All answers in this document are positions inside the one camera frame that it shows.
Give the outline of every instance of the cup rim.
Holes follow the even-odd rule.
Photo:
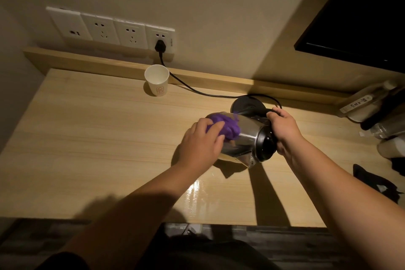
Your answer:
[[[152,65],[150,65],[150,66],[145,70],[144,77],[145,77],[146,81],[148,81],[149,83],[151,83],[151,82],[146,78],[146,74],[147,74],[148,72],[150,72],[151,69],[156,68],[156,67],[164,68],[164,69],[166,70],[166,72],[167,72],[167,77],[166,77],[166,79],[165,79],[163,82],[161,82],[161,83],[159,83],[159,84],[165,83],[165,82],[169,79],[170,71],[169,71],[169,69],[168,69],[167,67],[165,67],[165,66],[163,66],[163,65],[161,65],[161,64],[152,64]]]

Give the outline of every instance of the power cord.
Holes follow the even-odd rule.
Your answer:
[[[163,42],[162,40],[158,40],[156,42],[156,45],[155,45],[155,50],[159,53],[160,62],[162,63],[162,65],[164,67],[166,67],[165,63],[163,62],[163,53],[166,51],[165,42]],[[227,96],[227,95],[214,95],[214,94],[203,93],[203,92],[197,91],[196,89],[190,87],[187,83],[185,83],[180,78],[173,75],[171,72],[169,72],[169,73],[170,73],[170,76],[172,76],[177,81],[182,83],[185,87],[189,88],[191,91],[193,91],[193,92],[195,92],[197,94],[200,94],[200,95],[210,96],[210,97],[221,97],[221,98],[240,98],[240,97],[243,97],[243,96],[262,96],[262,97],[266,97],[266,98],[270,98],[270,99],[274,100],[277,103],[277,105],[279,106],[279,108],[282,108],[280,102],[277,99],[275,99],[274,97],[271,97],[270,95],[266,95],[266,94],[253,93],[253,94],[239,95],[239,96]]]

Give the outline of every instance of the black sleeve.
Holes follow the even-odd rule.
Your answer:
[[[35,270],[90,270],[87,263],[80,256],[70,253],[70,252],[61,252],[55,255],[52,255],[42,264],[40,264]]]

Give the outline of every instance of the electrical outlet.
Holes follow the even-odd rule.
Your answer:
[[[64,37],[92,41],[92,37],[80,16],[80,12],[46,7],[53,22]]]
[[[122,46],[148,49],[145,24],[114,18],[114,25]]]
[[[111,17],[87,13],[82,13],[81,17],[94,41],[119,45],[119,39]]]
[[[163,42],[165,42],[166,53],[173,54],[176,52],[177,42],[174,29],[151,25],[146,25],[145,29],[148,47],[150,50],[155,50],[156,42],[161,39]]]

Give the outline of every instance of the bottle label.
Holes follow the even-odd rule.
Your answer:
[[[344,106],[343,108],[340,108],[340,112],[341,113],[347,113],[347,112],[349,112],[350,110],[353,110],[353,109],[355,109],[355,108],[357,108],[357,107],[360,107],[361,105],[364,105],[365,103],[367,103],[368,101],[371,101],[372,100],[372,95],[365,95],[365,96],[363,96],[362,98],[359,98],[359,99],[357,99],[357,100],[355,100],[354,102],[352,102],[352,103],[350,103],[350,104],[348,104],[348,105],[346,105],[346,106]]]

